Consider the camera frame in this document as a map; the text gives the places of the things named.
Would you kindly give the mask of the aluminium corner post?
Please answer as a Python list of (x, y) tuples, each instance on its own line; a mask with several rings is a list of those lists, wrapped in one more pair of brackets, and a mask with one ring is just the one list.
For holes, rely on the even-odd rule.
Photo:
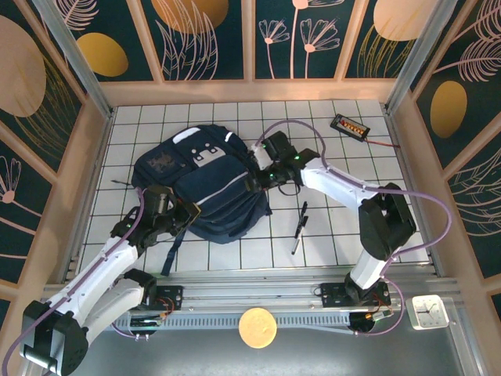
[(400, 106), (410, 85), (417, 76), (420, 68), (424, 65), (435, 42), (439, 39), (445, 25), (451, 18), (457, 1), (438, 0), (437, 5), (433, 8), (420, 36), (414, 43), (408, 58), (405, 60), (390, 96), (385, 103), (386, 115), (391, 117)]
[(74, 31), (84, 31), (97, 16), (99, 13), (97, 0), (31, 0), (31, 2), (99, 112), (109, 120), (112, 107), (73, 35)]

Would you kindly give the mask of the black silver pen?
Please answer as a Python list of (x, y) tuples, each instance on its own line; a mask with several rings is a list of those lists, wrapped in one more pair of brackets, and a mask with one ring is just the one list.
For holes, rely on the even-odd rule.
[(295, 241), (294, 241), (294, 246), (291, 250), (292, 255), (295, 255), (297, 253), (307, 222), (308, 222), (308, 216), (305, 215), (304, 218), (301, 220), (301, 223), (299, 224), (296, 234), (294, 236)]

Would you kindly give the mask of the round cork disc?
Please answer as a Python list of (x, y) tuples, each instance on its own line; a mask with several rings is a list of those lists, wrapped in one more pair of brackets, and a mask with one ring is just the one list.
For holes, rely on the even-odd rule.
[(252, 349), (270, 345), (277, 334), (277, 322), (266, 309), (248, 309), (239, 320), (238, 331), (243, 342)]

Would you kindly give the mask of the navy blue backpack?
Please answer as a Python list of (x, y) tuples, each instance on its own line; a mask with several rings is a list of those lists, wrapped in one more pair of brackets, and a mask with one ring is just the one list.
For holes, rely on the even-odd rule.
[(186, 233), (228, 244), (239, 240), (272, 210), (264, 190), (247, 191), (245, 178), (257, 167), (243, 140), (220, 125), (197, 125), (145, 152), (134, 164), (131, 184), (144, 190), (167, 186), (196, 203), (200, 216), (174, 237), (161, 275), (168, 276)]

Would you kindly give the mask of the white square clock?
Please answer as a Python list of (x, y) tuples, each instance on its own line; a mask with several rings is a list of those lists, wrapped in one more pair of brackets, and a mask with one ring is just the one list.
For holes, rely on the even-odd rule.
[(416, 331), (442, 329), (449, 326), (449, 316), (439, 295), (407, 298), (405, 307), (411, 326)]

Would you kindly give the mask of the black marker pen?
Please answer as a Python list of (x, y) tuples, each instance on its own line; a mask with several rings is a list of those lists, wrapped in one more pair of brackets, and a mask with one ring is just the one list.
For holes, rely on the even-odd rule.
[(301, 207), (301, 211), (300, 211), (300, 215), (299, 215), (299, 219), (298, 219), (298, 223), (297, 223), (296, 232), (295, 232), (295, 235), (294, 235), (295, 238), (299, 237), (299, 234), (300, 234), (301, 230), (305, 226), (305, 218), (306, 218), (305, 213), (306, 213), (307, 209), (308, 209), (308, 202), (305, 201), (303, 203), (302, 207)]

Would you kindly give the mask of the black board with yellow connectors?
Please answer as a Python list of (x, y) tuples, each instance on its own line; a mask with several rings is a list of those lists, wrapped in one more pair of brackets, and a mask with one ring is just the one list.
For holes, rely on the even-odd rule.
[(336, 115), (331, 121), (330, 127), (359, 142), (364, 142), (370, 131), (369, 127), (342, 114)]

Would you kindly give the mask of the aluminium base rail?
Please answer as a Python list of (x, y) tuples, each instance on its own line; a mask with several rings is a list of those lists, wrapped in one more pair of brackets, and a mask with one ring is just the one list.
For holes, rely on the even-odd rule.
[[(262, 307), (273, 313), (306, 312), (323, 307), (322, 283), (342, 283), (347, 267), (300, 267), (176, 272), (157, 281), (159, 286), (183, 287), (184, 313), (241, 313)], [(438, 277), (430, 265), (394, 264), (386, 272), (404, 294), (439, 295), (444, 303), (463, 305), (455, 279)]]

